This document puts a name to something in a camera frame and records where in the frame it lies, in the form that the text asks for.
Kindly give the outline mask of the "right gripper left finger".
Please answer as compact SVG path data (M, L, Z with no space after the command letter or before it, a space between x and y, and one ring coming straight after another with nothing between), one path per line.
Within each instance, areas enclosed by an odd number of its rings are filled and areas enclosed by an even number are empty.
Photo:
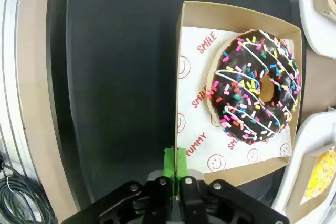
M126 182L63 223L166 223L173 186L174 149L167 148L163 170L150 172L145 184Z

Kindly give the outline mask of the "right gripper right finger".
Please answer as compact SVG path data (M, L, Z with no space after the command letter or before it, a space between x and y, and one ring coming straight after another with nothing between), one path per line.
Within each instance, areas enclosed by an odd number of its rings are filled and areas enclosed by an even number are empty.
M289 219L228 182L205 183L187 169L186 150L176 151L176 175L184 223L288 223Z

